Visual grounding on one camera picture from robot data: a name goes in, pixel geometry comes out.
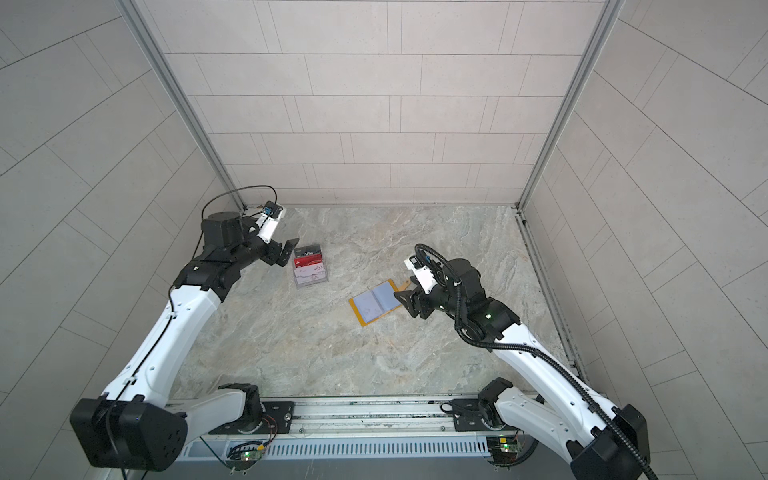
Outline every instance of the black cable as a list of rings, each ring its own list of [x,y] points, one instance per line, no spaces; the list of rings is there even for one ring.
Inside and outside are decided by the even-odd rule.
[[[234,190],[226,191],[223,194],[219,194],[219,195],[211,198],[210,200],[208,200],[208,203],[203,205],[203,209],[200,210],[200,219],[201,220],[205,220],[205,207],[210,205],[210,203],[213,202],[214,200],[216,200],[217,198],[221,198],[224,195],[229,195],[229,194],[233,194],[235,192],[239,192],[240,190],[248,190],[249,188],[269,188],[269,189],[271,189],[272,192],[275,194],[275,203],[277,203],[277,190],[275,190],[271,185],[248,185],[247,187],[240,187],[240,188],[236,188]]]
[[[230,466],[229,466],[229,465],[227,465],[227,464],[224,462],[224,460],[222,460],[221,458],[219,458],[219,454],[217,454],[216,452],[214,452],[214,450],[213,450],[213,449],[210,447],[210,445],[208,445],[208,442],[206,442],[206,441],[205,441],[205,439],[204,439],[203,437],[200,437],[200,440],[202,440],[202,441],[203,441],[203,443],[205,444],[205,446],[206,446],[206,447],[208,447],[208,449],[210,450],[210,452],[214,454],[214,457],[216,457],[216,460],[218,460],[218,461],[219,461],[219,463],[220,463],[221,465],[224,465],[224,468],[226,468],[227,470],[230,470]]]
[[[587,392],[587,390],[581,386],[579,381],[571,374],[569,371],[567,371],[560,363],[550,357],[549,355],[544,354],[541,350],[528,346],[523,345],[520,343],[493,343],[493,342],[479,342],[478,340],[473,340],[467,336],[466,333],[464,333],[463,325],[462,325],[462,286],[461,286],[461,280],[457,282],[458,275],[456,275],[455,270],[453,270],[453,267],[451,264],[445,259],[443,255],[440,255],[435,249],[431,248],[428,245],[425,245],[423,243],[417,243],[414,247],[414,251],[416,253],[416,258],[422,261],[425,265],[427,264],[427,260],[424,257],[424,253],[431,254],[434,258],[439,260],[443,267],[448,269],[448,271],[451,273],[451,276],[453,277],[453,282],[455,285],[456,290],[456,313],[454,315],[454,329],[456,330],[456,333],[458,333],[459,338],[464,340],[465,343],[468,343],[469,345],[476,346],[478,348],[482,349],[492,349],[492,350],[514,350],[516,352],[525,352],[530,353],[533,356],[537,356],[544,360],[549,366],[551,366],[557,373],[559,373],[568,383],[571,384],[571,386],[576,390],[576,393],[578,393],[581,396],[581,399],[584,400],[589,406],[590,410],[594,410],[595,413],[598,414],[600,419],[605,423],[605,425],[613,432],[614,435],[621,441],[621,443],[624,444],[625,447],[627,447],[627,450],[632,454],[634,457],[634,460],[638,463],[638,465],[642,468],[643,473],[646,477],[648,477],[648,480],[658,480],[658,477],[654,473],[654,471],[650,468],[650,464],[646,461],[645,458],[643,458],[642,455],[640,455],[640,452],[637,450],[637,448],[634,446],[632,441],[624,434],[624,432],[621,431],[621,429],[614,423],[614,421],[611,419],[611,417],[608,416],[608,414],[600,407],[600,404],[595,401],[595,399],[592,398],[592,396]]]

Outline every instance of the wall tile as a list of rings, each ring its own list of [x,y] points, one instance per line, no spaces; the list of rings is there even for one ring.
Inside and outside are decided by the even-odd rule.
[[[604,149],[602,142],[575,112],[558,140],[558,148],[582,181]]]
[[[267,184],[275,188],[310,188],[304,167],[301,165],[233,165],[233,170],[243,185]]]
[[[194,54],[169,53],[165,58],[170,64],[174,77],[181,84],[181,89],[187,95],[212,95],[208,81],[197,63]]]
[[[155,201],[176,225],[183,225],[200,198],[200,192],[210,185],[214,177],[208,160],[200,150],[195,150],[157,194]]]
[[[598,175],[603,171],[610,159],[616,160],[607,148],[603,149],[598,159],[594,162],[594,165],[592,165],[592,168],[589,169],[589,173],[587,173],[587,176],[581,182],[584,185],[584,188],[587,190],[592,188],[594,181],[597,180]]]
[[[520,148],[520,134],[447,134],[444,164],[511,164]]]
[[[760,480],[762,475],[701,375],[689,373],[655,386],[654,392],[698,478]],[[701,442],[712,428],[722,435],[723,448],[718,455],[712,455]]]
[[[498,53],[507,10],[497,2],[405,2],[402,53]]]
[[[0,336],[1,391],[11,391],[107,258],[60,223],[0,285],[5,319]]]
[[[209,136],[225,165],[263,163],[250,134],[211,134]]]
[[[446,134],[435,134],[435,148],[432,152],[432,163],[434,164],[441,164],[442,158],[445,155],[445,139],[447,135]]]
[[[595,73],[579,97],[576,112],[622,167],[654,129],[642,112]]]
[[[768,63],[768,37],[763,35],[750,53],[739,63],[728,81],[738,88],[745,88]]]
[[[307,55],[306,67],[315,95],[418,95],[422,59],[416,55]]]
[[[149,62],[122,18],[89,30],[88,37],[123,85],[150,69]]]
[[[0,177],[0,218],[13,226],[4,228],[0,237],[0,278],[33,251],[88,190],[45,146]]]
[[[0,175],[3,175],[8,169],[16,165],[16,159],[8,155],[8,152],[0,148]]]
[[[277,190],[281,205],[335,204],[336,197],[329,188],[280,188]]]
[[[480,128],[484,97],[403,97],[404,132],[467,132]]]
[[[78,210],[120,242],[170,176],[160,155],[144,140],[91,190]]]
[[[752,459],[761,472],[768,472],[768,442],[750,443],[746,445]]]
[[[627,172],[719,285],[768,260],[768,228],[661,130]]]
[[[400,132],[400,97],[389,97],[389,131]]]
[[[734,280],[723,291],[755,333],[768,343],[768,263]]]
[[[655,292],[660,286],[672,280],[694,263],[696,263],[696,257],[688,250],[688,247],[682,247],[646,275],[643,281],[651,292]]]
[[[515,155],[515,163],[535,164],[541,153],[541,147],[544,146],[545,137],[546,135],[543,134],[524,134],[518,153]]]
[[[630,403],[643,413],[648,423],[651,458],[654,452],[678,450],[680,444],[650,389],[643,371],[632,355],[632,349],[618,322],[612,322],[594,334],[605,369],[611,377],[621,404]]]
[[[616,160],[608,161],[589,194],[640,276],[648,275],[683,246]]]
[[[609,238],[611,238],[614,235],[614,233],[611,231],[611,228],[606,223],[600,231],[594,236],[592,240],[587,243],[587,246],[584,247],[583,253],[584,256],[587,257],[587,260],[591,259],[593,255],[602,247],[605,242]]]
[[[651,386],[676,379],[679,376],[686,375],[696,371],[696,366],[690,360],[688,353],[684,351],[668,356],[666,359],[659,360],[653,365],[643,369],[645,378]]]
[[[601,9],[597,3],[526,3],[512,53],[581,55]]]
[[[339,134],[339,143],[341,145],[344,164],[355,163],[355,149],[352,146],[352,134]]]
[[[424,55],[421,94],[517,95],[529,60],[527,55]]]
[[[48,451],[35,469],[32,480],[61,478],[82,480],[90,464],[83,453],[78,437],[69,430],[60,430]]]
[[[160,137],[157,136],[157,132],[152,132],[149,134],[147,136],[147,141],[149,141],[150,145],[152,145],[154,151],[160,155],[160,158],[163,159],[163,162],[165,162],[165,166],[168,167],[168,170],[175,172],[179,169],[179,164],[176,163],[174,156],[170,154],[168,147],[166,147]]]
[[[602,311],[608,302],[568,225],[565,225],[557,238],[552,241],[552,247],[571,285],[571,291],[581,309],[581,314],[585,321],[589,321]]]
[[[483,204],[487,188],[414,188],[416,204]]]
[[[336,188],[337,204],[412,204],[412,188]]]
[[[503,97],[498,99],[491,131],[512,134],[545,134],[554,121],[559,97]]]
[[[157,202],[153,201],[151,204],[149,204],[149,207],[147,207],[147,212],[154,217],[155,220],[160,222],[160,225],[163,226],[163,228],[170,233],[173,237],[179,234],[179,227],[175,224],[175,222],[168,216],[168,214],[165,213],[165,210],[163,210],[160,205],[157,204]]]
[[[219,96],[196,99],[214,133],[292,131],[282,97]]]
[[[387,97],[297,97],[307,132],[387,132]]]
[[[312,94],[303,55],[198,54],[195,58],[214,95]]]
[[[72,40],[77,44],[80,51],[83,52],[83,55],[85,55],[88,62],[91,63],[91,66],[98,73],[99,77],[104,80],[104,83],[107,84],[113,93],[123,88],[123,84],[120,83],[118,77],[104,60],[104,57],[101,56],[101,53],[99,53],[99,50],[96,49],[94,42],[88,37],[87,32],[81,33],[72,38]]]
[[[58,329],[0,406],[0,464],[29,478],[107,349]],[[51,401],[56,392],[56,401]]]
[[[580,59],[580,55],[532,55],[520,95],[565,95]]]
[[[768,105],[678,58],[644,111],[738,198],[768,177]]]
[[[624,22],[616,22],[594,70],[634,100],[667,48]]]
[[[587,370],[587,377],[589,378],[589,386],[594,389],[595,392],[601,393],[607,396],[613,403],[618,403],[618,396],[614,389],[611,378],[608,376],[608,372],[605,370],[605,365],[601,359],[597,359],[585,367]]]
[[[520,201],[522,188],[489,188],[485,202],[490,205],[511,205]]]
[[[478,181],[478,174],[480,173],[480,165],[469,165],[469,175],[467,175],[467,188],[474,187]]]
[[[65,128],[48,146],[95,186],[162,121],[147,89],[135,81]]]
[[[641,367],[684,349],[615,238],[589,264]]]
[[[387,2],[387,53],[402,53],[402,2]]]
[[[338,134],[263,134],[274,164],[343,164]]]
[[[476,187],[524,188],[531,175],[531,165],[480,165]]]
[[[78,398],[95,399],[104,391],[114,377],[128,363],[136,350],[144,341],[152,326],[157,322],[160,312],[168,303],[166,295],[160,295],[151,287],[141,292],[136,305],[132,306],[130,316],[120,328],[118,336],[112,342],[112,347],[104,355],[98,368],[84,387]]]
[[[283,53],[387,53],[385,2],[271,2],[270,7]]]
[[[315,165],[319,188],[389,187],[389,173],[383,164]]]
[[[533,233],[533,241],[536,243],[539,255],[541,256],[541,262],[544,264],[544,269],[549,270],[549,267],[558,259],[554,253],[552,244],[547,236],[547,230],[541,223],[541,218],[538,216],[538,212],[533,203],[528,204],[528,209],[525,211],[525,219],[528,221],[528,225]]]
[[[157,220],[143,214],[74,309],[119,330],[172,240]]]
[[[13,45],[13,42],[2,31],[0,31],[0,58],[6,64],[11,64],[24,58],[24,55],[16,48],[16,45]]]
[[[118,242],[103,231],[91,219],[83,215],[77,208],[73,208],[64,222],[74,228],[80,235],[89,239],[96,247],[101,248],[106,254],[111,255],[118,248]]]
[[[283,49],[280,46],[280,38],[277,36],[275,22],[272,19],[270,3],[266,0],[258,0],[253,2],[253,6],[256,7],[256,13],[259,16],[259,25],[261,26],[261,32],[264,34],[267,51],[269,53],[281,53]]]
[[[155,133],[157,133],[157,136],[160,137],[179,165],[182,165],[194,149],[197,148],[195,140],[192,138],[187,125],[181,119],[178,112],[175,112],[160,124],[155,129]]]
[[[434,134],[352,134],[357,164],[429,164]]]
[[[147,88],[147,91],[149,91],[149,95],[152,96],[154,103],[160,108],[163,117],[167,117],[176,111],[176,105],[174,105],[173,101],[168,96],[168,92],[165,91],[165,88],[160,83],[160,79],[157,77],[154,70],[148,71],[139,78],[141,79],[141,83]]]
[[[766,31],[760,0],[653,2],[640,30],[727,78]],[[722,28],[727,18],[731,28]]]
[[[571,225],[579,246],[585,248],[605,225],[605,220],[568,164],[563,166],[552,187],[552,194]]]
[[[541,223],[544,224],[544,228],[547,231],[551,230],[554,227],[554,223],[562,215],[562,212],[549,187],[544,182],[539,181],[538,186],[533,190],[531,199],[536,204],[536,210],[541,218]]]
[[[558,181],[558,177],[560,177],[564,166],[565,157],[563,157],[560,149],[555,147],[552,151],[552,155],[547,159],[547,163],[544,167],[544,173],[542,175],[544,181],[549,187],[552,187],[552,185]]]
[[[150,0],[150,12],[170,53],[267,52],[252,2]]]
[[[558,300],[561,312],[565,317],[565,323],[571,332],[571,339],[575,343],[576,351],[581,357],[581,361],[588,365],[592,363],[600,354],[595,347],[594,340],[589,333],[587,323],[581,315],[576,299],[571,292],[571,286],[565,278],[560,262],[555,262],[547,272],[554,290],[554,296]]]
[[[118,16],[114,5],[98,0],[8,0],[3,2],[0,30],[24,55],[30,55]]]
[[[700,264],[656,290],[654,297],[742,441],[763,440],[768,418],[760,402],[744,399],[768,395],[765,345]]]
[[[502,40],[498,43],[498,53],[500,55],[512,53],[512,46],[515,44],[515,36],[518,34],[520,17],[522,16],[524,6],[524,3],[509,3],[507,19],[504,21]]]
[[[118,335],[114,330],[108,329],[106,326],[103,326],[86,316],[82,316],[74,310],[71,311],[69,315],[67,315],[67,318],[64,319],[64,322],[61,323],[61,328],[77,333],[79,336],[84,336],[107,348],[109,348],[112,344],[112,340]]]
[[[768,212],[768,180],[744,197],[742,201],[758,217]]]
[[[616,319],[614,311],[609,306],[603,308],[597,315],[587,320],[587,328],[594,335],[598,330]]]
[[[685,453],[682,450],[657,452],[653,457],[654,472],[658,475],[693,475]]]
[[[469,165],[403,164],[400,166],[400,187],[464,187]]]
[[[0,92],[0,111],[14,112],[0,117],[0,147],[17,160],[111,95],[73,41],[3,68]]]
[[[645,108],[650,97],[653,96],[656,89],[659,88],[659,84],[664,80],[664,77],[667,76],[667,72],[672,68],[672,65],[679,56],[680,54],[671,48],[667,48],[664,51],[664,54],[661,55],[661,60],[656,64],[656,67],[650,73],[650,77],[648,77],[645,84],[643,84],[643,87],[640,89],[640,93],[638,93],[637,97],[632,101],[637,108],[640,108],[641,110]]]

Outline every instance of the marble floor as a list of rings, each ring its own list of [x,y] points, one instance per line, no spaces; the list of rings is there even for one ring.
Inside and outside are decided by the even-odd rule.
[[[416,243],[472,262],[486,294],[565,360],[510,207],[289,209],[274,238],[293,237],[321,244],[329,281],[297,289],[290,264],[245,269],[197,337],[172,398],[225,382],[256,384],[262,396],[476,393],[497,376],[530,389],[495,355],[462,342],[444,314],[412,319],[401,307],[360,326],[349,298],[389,278],[405,282]]]

